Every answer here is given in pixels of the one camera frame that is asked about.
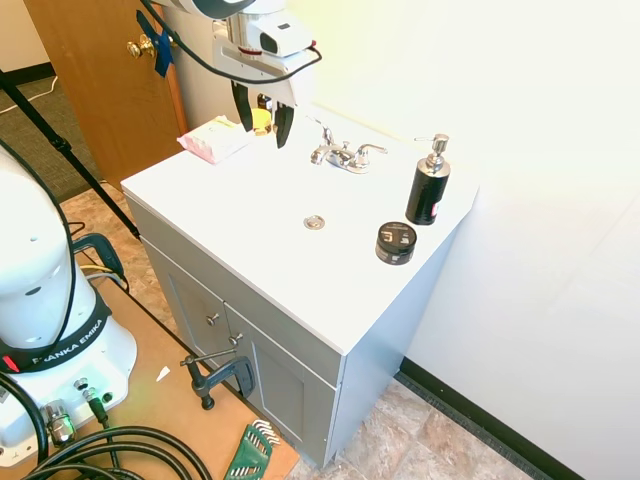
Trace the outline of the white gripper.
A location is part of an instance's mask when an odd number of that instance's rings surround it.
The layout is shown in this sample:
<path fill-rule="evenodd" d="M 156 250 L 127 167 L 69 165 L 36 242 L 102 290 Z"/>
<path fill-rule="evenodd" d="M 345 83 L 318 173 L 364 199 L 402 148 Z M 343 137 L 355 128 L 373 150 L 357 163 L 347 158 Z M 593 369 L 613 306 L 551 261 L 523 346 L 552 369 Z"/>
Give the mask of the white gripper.
<path fill-rule="evenodd" d="M 214 31 L 214 66 L 233 76 L 233 99 L 246 132 L 253 130 L 248 88 L 279 102 L 274 126 L 277 148 L 286 145 L 299 105 L 299 89 L 291 79 L 299 67 L 299 27 L 287 12 L 237 13 Z"/>

